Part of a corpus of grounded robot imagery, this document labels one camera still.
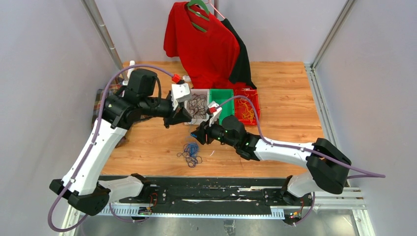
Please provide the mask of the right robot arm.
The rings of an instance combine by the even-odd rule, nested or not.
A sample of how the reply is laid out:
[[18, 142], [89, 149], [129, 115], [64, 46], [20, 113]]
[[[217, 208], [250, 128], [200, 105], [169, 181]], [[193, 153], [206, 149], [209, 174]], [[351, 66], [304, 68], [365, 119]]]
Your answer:
[[244, 124], [233, 115], [221, 123], [203, 121], [191, 135], [202, 145], [213, 141], [229, 145], [246, 160], [278, 161], [306, 168], [306, 173], [286, 179], [281, 199], [288, 205], [294, 205], [310, 192], [341, 194], [347, 181], [348, 167], [352, 164], [327, 139], [318, 138], [313, 143], [268, 139], [246, 131]]

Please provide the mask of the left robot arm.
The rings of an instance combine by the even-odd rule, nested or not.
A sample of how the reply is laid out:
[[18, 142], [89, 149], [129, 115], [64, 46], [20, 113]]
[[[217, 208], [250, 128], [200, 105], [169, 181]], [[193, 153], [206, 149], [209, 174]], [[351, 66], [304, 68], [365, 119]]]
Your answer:
[[51, 182], [50, 189], [89, 216], [124, 198], [147, 202], [150, 183], [143, 176], [132, 174], [109, 181], [100, 180], [99, 176], [119, 141], [142, 116], [163, 118], [166, 128], [191, 121], [184, 106], [191, 98], [189, 84], [178, 75], [173, 75], [172, 80], [166, 98], [153, 97], [155, 87], [160, 86], [157, 74], [147, 69], [133, 70], [127, 84], [102, 102], [103, 110], [85, 147], [68, 173]]

